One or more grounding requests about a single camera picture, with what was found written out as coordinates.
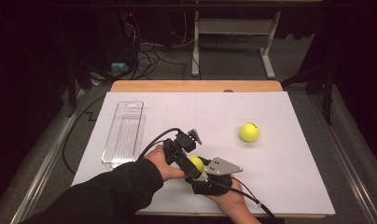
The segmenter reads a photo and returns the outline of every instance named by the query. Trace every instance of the white table surface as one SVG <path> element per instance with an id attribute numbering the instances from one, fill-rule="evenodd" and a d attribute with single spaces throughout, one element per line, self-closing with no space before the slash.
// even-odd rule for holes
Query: white table surface
<path id="1" fill-rule="evenodd" d="M 243 181 L 278 217 L 322 217 L 335 214 L 325 185 L 308 148 L 286 92 L 109 92 L 96 121 L 73 185 L 107 172 L 101 163 L 106 139 L 118 102 L 143 101 L 145 148 L 170 129 L 196 129 L 202 145 L 189 155 L 219 157 L 244 171 Z M 260 129 L 258 141 L 244 142 L 240 126 L 253 122 Z M 175 133 L 164 138 L 175 139 Z M 265 213 L 250 200 L 250 211 Z M 139 213 L 169 215 L 220 215 L 216 204 L 195 195 L 183 179 L 164 183 L 152 204 Z"/>

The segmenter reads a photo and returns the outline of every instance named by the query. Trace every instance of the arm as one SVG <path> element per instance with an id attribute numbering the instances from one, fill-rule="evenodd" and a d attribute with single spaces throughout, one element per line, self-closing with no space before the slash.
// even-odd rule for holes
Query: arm
<path id="1" fill-rule="evenodd" d="M 242 191 L 241 184 L 232 179 L 232 188 Z M 220 210 L 229 216 L 235 224 L 259 224 L 260 222 L 250 213 L 244 201 L 244 195 L 229 191 L 220 196 L 206 195 L 207 198 L 214 201 Z"/>
<path id="2" fill-rule="evenodd" d="M 130 221 L 140 209 L 150 205 L 163 181 L 184 177 L 181 170 L 165 162 L 161 146 L 143 160 L 124 163 L 112 172 L 64 192 L 45 211 L 22 223 L 121 223 Z"/>

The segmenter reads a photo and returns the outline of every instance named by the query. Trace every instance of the cable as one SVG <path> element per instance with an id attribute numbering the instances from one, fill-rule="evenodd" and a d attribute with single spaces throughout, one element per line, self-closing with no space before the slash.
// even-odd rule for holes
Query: cable
<path id="1" fill-rule="evenodd" d="M 220 38 L 220 39 L 228 40 L 228 41 L 231 41 L 231 42 L 244 43 L 244 42 L 249 41 L 253 37 L 259 38 L 259 37 L 264 37 L 266 35 L 212 35 L 212 36 L 214 36 L 215 38 Z M 233 39 L 233 38 L 245 38 L 245 39 L 244 40 L 237 40 L 237 39 Z"/>
<path id="2" fill-rule="evenodd" d="M 248 198 L 248 199 L 252 200 L 253 202 L 255 202 L 255 203 L 258 205 L 258 207 L 262 208 L 262 210 L 264 210 L 264 212 L 267 213 L 267 215 L 270 217 L 270 219 L 272 220 L 273 223 L 275 223 L 275 224 L 279 224 L 278 219 L 276 219 L 276 217 L 273 215 L 273 213 L 270 211 L 270 209 L 268 209 L 268 207 L 265 206 L 265 205 L 264 205 L 261 201 L 259 201 L 256 197 L 252 197 L 252 196 L 248 195 L 247 193 L 245 193 L 245 192 L 243 192 L 243 191 L 240 191 L 240 190 L 238 190 L 238 189 L 234 189 L 234 188 L 231 188 L 231 187 L 227 187 L 227 186 L 225 186 L 225 185 L 223 185 L 223 184 L 220 184 L 220 183 L 218 183 L 218 182 L 216 182 L 216 181 L 209 180 L 209 179 L 208 179 L 208 181 L 209 181 L 209 183 L 211 183 L 211 184 L 215 184 L 215 185 L 218 185 L 218 186 L 220 186 L 221 188 L 229 189 L 229 190 L 231 190 L 231 191 L 233 191 L 233 192 L 236 192 L 236 193 L 239 193 L 239 194 L 244 195 L 246 198 Z"/>
<path id="3" fill-rule="evenodd" d="M 142 72 L 142 75 L 140 75 L 139 77 L 136 77 L 134 80 L 139 79 L 139 78 L 141 78 L 141 77 L 146 77 L 146 78 L 148 78 L 147 76 L 150 75 L 152 72 L 154 72 L 154 70 L 156 70 L 156 68 L 157 68 L 157 62 L 158 62 L 159 60 L 155 60 L 155 59 L 153 59 L 153 58 L 150 58 L 150 57 L 148 56 L 147 52 L 142 52 L 142 53 L 145 54 L 145 55 L 147 56 L 147 59 L 148 59 L 148 66 L 146 67 L 145 71 Z M 154 65 L 154 68 L 153 68 L 151 71 L 149 71 L 148 73 L 146 73 L 146 71 L 147 71 L 151 66 L 153 66 L 153 65 Z"/>
<path id="4" fill-rule="evenodd" d="M 165 140 L 160 140 L 160 141 L 154 143 L 154 144 L 152 145 L 152 147 L 156 146 L 156 145 L 159 144 L 159 143 L 163 143 L 163 142 L 165 142 Z"/>
<path id="5" fill-rule="evenodd" d="M 136 18 L 135 18 L 135 16 L 133 15 L 133 13 L 131 13 L 130 16 L 133 18 L 133 21 L 135 22 L 136 29 L 138 29 L 138 32 L 137 32 L 137 33 L 138 33 L 138 36 L 139 36 L 140 42 L 143 43 L 142 36 L 140 35 L 140 28 L 139 28 L 138 23 L 136 22 Z"/>
<path id="6" fill-rule="evenodd" d="M 202 72 L 201 72 L 200 65 L 197 63 L 197 60 L 195 60 L 194 56 L 191 56 L 191 58 L 197 64 L 197 66 L 198 66 L 198 73 L 200 75 L 200 80 L 202 80 Z"/>
<path id="7" fill-rule="evenodd" d="M 130 47 L 131 47 L 135 43 L 135 40 L 136 40 L 136 30 L 128 22 L 124 22 L 124 25 L 127 25 L 129 27 L 128 34 L 127 34 L 128 39 L 130 38 L 131 31 L 133 31 L 133 40 L 132 40 L 132 43 L 130 44 Z"/>
<path id="8" fill-rule="evenodd" d="M 217 39 L 217 37 L 214 36 L 214 35 L 208 35 L 208 36 L 213 37 L 215 39 L 215 45 L 213 47 L 211 47 L 211 48 L 204 47 L 204 46 L 198 46 L 198 47 L 201 48 L 201 49 L 216 49 L 217 46 L 218 46 L 218 39 Z"/>
<path id="9" fill-rule="evenodd" d="M 75 129 L 75 126 L 77 124 L 77 122 L 80 120 L 80 118 L 87 112 L 87 110 L 95 105 L 98 101 L 100 101 L 102 98 L 105 98 L 105 95 L 99 97 L 98 99 L 96 99 L 95 101 L 93 101 L 89 106 L 87 106 L 83 112 L 81 112 L 81 114 L 77 117 L 77 119 L 75 120 L 75 122 L 73 123 L 71 129 L 69 130 L 69 133 L 67 134 L 64 142 L 63 142 L 63 163 L 65 164 L 66 168 L 73 174 L 75 175 L 76 172 L 72 169 L 72 167 L 70 167 L 70 165 L 68 164 L 67 160 L 66 160 L 66 156 L 65 156 L 65 149 L 66 149 L 66 143 L 67 141 L 69 140 L 69 137 L 70 135 L 72 134 L 72 131 Z"/>
<path id="10" fill-rule="evenodd" d="M 138 160 L 143 159 L 143 158 L 145 157 L 145 155 L 146 155 L 146 153 L 148 152 L 148 150 L 156 144 L 157 140 L 159 140 L 161 137 L 163 137 L 163 136 L 166 135 L 167 133 L 171 133 L 171 132 L 173 132 L 173 131 L 177 131 L 178 133 L 182 133 L 182 131 L 181 131 L 180 129 L 178 129 L 178 128 L 172 128 L 172 129 L 169 129 L 169 130 L 167 130 L 167 131 L 161 133 L 161 134 L 160 134 L 159 136 L 157 136 L 153 141 L 151 141 L 151 142 L 148 144 L 147 147 L 145 147 L 145 149 L 143 150 L 143 152 L 139 155 Z"/>
<path id="11" fill-rule="evenodd" d="M 133 60 L 133 62 L 131 64 L 129 64 L 128 66 L 129 66 L 129 70 L 126 71 L 126 72 L 122 72 L 122 73 L 116 75 L 116 78 L 118 78 L 119 80 L 121 80 L 123 77 L 126 77 L 131 72 L 135 71 L 137 69 L 137 67 L 138 67 L 138 62 L 136 60 Z"/>
<path id="12" fill-rule="evenodd" d="M 149 68 L 150 66 L 152 66 L 152 65 L 154 65 L 154 64 L 157 65 L 157 61 L 156 61 L 155 59 L 150 58 L 146 52 L 141 51 L 141 53 L 142 53 L 142 54 L 145 54 L 147 57 L 146 57 L 146 58 L 141 58 L 141 59 L 138 61 L 138 67 L 137 67 L 137 69 L 133 72 L 133 75 L 131 76 L 130 80 L 135 80 L 135 79 L 138 79 L 138 78 L 140 78 L 140 77 L 143 77 L 143 76 L 149 75 L 151 72 L 153 72 L 153 71 L 155 70 L 155 68 L 154 68 L 151 72 L 149 72 L 148 74 L 146 74 L 146 71 L 148 70 L 148 68 Z M 141 62 L 142 62 L 143 60 L 145 60 L 145 59 L 148 59 L 148 65 L 146 66 L 145 71 L 144 71 L 144 72 L 141 72 L 141 71 L 139 71 L 139 66 L 144 66 L 144 65 L 141 64 Z M 138 71 L 141 72 L 142 75 L 140 75 L 139 77 L 134 77 L 135 74 L 136 74 L 136 72 L 138 72 Z"/>
<path id="13" fill-rule="evenodd" d="M 173 48 L 185 47 L 185 46 L 191 45 L 193 42 L 194 42 L 194 39 L 190 40 L 190 41 L 189 41 L 188 43 L 186 43 L 186 44 L 182 44 L 182 45 L 173 45 L 172 47 L 173 47 Z"/>
<path id="14" fill-rule="evenodd" d="M 160 61 L 162 61 L 162 62 L 170 63 L 170 64 L 183 65 L 182 79 L 183 80 L 185 79 L 185 70 L 186 70 L 186 66 L 187 66 L 186 63 L 172 63 L 172 62 L 169 62 L 169 61 L 166 61 L 166 60 L 162 59 L 162 57 L 160 57 L 160 55 L 157 53 L 157 50 L 156 50 L 155 47 L 154 47 L 154 54 L 157 55 L 157 57 L 159 57 Z"/>
<path id="15" fill-rule="evenodd" d="M 178 45 L 177 47 L 182 46 L 185 43 L 186 36 L 187 36 L 187 33 L 188 33 L 188 21 L 187 21 L 186 11 L 183 11 L 183 15 L 185 16 L 185 36 L 182 40 L 182 43 L 180 45 Z"/>
<path id="16" fill-rule="evenodd" d="M 238 182 L 240 182 L 241 184 L 242 184 L 242 186 L 244 186 L 246 189 L 247 189 L 247 191 L 249 191 L 249 193 L 250 193 L 250 195 L 252 195 L 252 197 L 253 198 L 255 198 L 256 200 L 257 200 L 257 198 L 255 197 L 255 195 L 252 193 L 252 191 L 250 191 L 250 189 L 241 181 L 241 180 L 239 180 L 239 179 L 237 179 L 237 178 L 235 178 L 235 177 L 231 177 L 232 179 L 234 179 L 234 180 L 236 180 L 236 181 L 238 181 Z"/>

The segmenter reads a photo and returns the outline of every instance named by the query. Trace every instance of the yellow tennis ball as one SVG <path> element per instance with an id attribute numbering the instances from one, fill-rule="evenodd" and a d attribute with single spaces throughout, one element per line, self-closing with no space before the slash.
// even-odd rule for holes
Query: yellow tennis ball
<path id="1" fill-rule="evenodd" d="M 197 167 L 198 171 L 200 171 L 202 174 L 203 170 L 205 169 L 202 160 L 196 156 L 190 156 L 188 157 L 188 159 L 195 165 L 195 167 Z"/>
<path id="2" fill-rule="evenodd" d="M 259 129 L 254 123 L 245 123 L 241 128 L 241 137 L 246 142 L 254 142 L 258 140 Z"/>

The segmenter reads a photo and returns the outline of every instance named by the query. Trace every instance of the transparent box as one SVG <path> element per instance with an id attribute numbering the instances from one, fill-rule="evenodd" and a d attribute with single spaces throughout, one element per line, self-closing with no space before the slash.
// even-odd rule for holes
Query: transparent box
<path id="1" fill-rule="evenodd" d="M 110 170 L 137 160 L 141 153 L 145 119 L 143 102 L 118 103 L 102 155 L 102 163 Z"/>

